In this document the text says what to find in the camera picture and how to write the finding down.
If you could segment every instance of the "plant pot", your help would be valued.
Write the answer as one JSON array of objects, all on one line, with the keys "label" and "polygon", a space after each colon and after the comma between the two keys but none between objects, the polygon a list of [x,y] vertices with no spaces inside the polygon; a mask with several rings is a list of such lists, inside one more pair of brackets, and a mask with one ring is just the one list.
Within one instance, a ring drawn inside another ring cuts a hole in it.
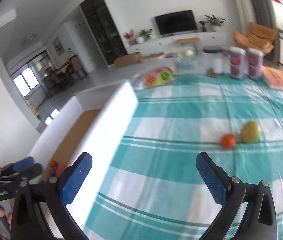
[{"label": "plant pot", "polygon": [[222,28],[223,27],[220,27],[220,26],[213,26],[213,31],[219,33],[222,31]]},{"label": "plant pot", "polygon": [[144,42],[144,37],[142,37],[142,36],[137,37],[136,38],[136,42],[137,43],[143,43]]}]

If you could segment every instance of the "green and white plaid tablecloth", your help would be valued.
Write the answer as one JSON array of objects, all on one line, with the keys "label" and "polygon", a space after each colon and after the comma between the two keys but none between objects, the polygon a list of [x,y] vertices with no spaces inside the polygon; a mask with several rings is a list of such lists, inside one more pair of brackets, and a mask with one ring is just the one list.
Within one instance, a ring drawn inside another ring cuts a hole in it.
[{"label": "green and white plaid tablecloth", "polygon": [[[221,208],[196,169],[200,152],[229,176],[269,182],[283,239],[283,92],[250,79],[178,76],[137,95],[139,106],[86,222],[91,240],[200,238]],[[260,142],[219,145],[222,135],[239,136],[251,120],[262,128]]]}]

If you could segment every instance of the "book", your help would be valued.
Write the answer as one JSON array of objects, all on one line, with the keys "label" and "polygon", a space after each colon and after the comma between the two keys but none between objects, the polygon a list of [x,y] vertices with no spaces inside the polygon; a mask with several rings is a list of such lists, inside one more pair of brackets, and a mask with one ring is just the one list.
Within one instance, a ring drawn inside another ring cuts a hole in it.
[{"label": "book", "polygon": [[271,89],[283,91],[283,69],[263,66],[262,71],[264,81]]}]

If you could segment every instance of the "blue gripper pad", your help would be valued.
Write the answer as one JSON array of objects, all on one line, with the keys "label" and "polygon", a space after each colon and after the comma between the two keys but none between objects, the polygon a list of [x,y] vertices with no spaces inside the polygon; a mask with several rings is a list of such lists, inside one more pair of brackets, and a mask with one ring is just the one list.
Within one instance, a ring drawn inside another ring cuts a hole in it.
[{"label": "blue gripper pad", "polygon": [[64,206],[74,201],[78,190],[80,189],[83,181],[86,179],[92,166],[92,157],[90,154],[81,160],[75,170],[69,175],[67,181],[60,191],[60,201]]},{"label": "blue gripper pad", "polygon": [[22,171],[34,164],[33,157],[27,157],[19,162],[16,162],[11,168],[14,171]]},{"label": "blue gripper pad", "polygon": [[204,158],[202,153],[198,154],[196,157],[196,168],[203,178],[203,181],[208,187],[210,193],[212,194],[215,202],[224,206],[227,202],[226,187],[220,181],[214,172],[213,167]]}]

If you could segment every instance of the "black tv screen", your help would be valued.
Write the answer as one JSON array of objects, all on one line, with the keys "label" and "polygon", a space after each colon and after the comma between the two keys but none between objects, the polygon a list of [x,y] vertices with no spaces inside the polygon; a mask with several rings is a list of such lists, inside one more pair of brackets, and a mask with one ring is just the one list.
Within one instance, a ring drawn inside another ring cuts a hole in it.
[{"label": "black tv screen", "polygon": [[198,30],[191,10],[160,15],[155,20],[161,35]]}]

